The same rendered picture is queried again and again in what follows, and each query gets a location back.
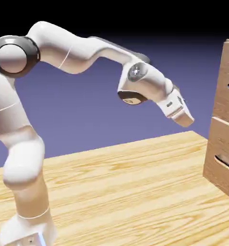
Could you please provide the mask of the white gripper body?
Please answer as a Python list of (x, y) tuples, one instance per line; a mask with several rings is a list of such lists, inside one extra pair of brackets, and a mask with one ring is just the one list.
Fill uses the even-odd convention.
[(172, 120), (182, 127), (189, 127), (194, 118), (187, 108), (182, 108), (172, 116)]

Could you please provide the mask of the light wooden cabinet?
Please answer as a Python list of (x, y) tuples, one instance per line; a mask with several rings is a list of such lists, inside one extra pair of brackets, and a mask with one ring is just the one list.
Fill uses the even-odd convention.
[(229, 39), (221, 55), (203, 177), (229, 196)]

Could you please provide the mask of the wooden drawer front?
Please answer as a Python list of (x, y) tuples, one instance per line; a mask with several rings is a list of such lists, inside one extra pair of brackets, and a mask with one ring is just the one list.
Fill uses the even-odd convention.
[(229, 167), (215, 159), (217, 154), (229, 158), (229, 123), (212, 117), (203, 177), (229, 196)]
[(219, 67), (213, 116), (229, 123), (229, 39), (224, 42)]

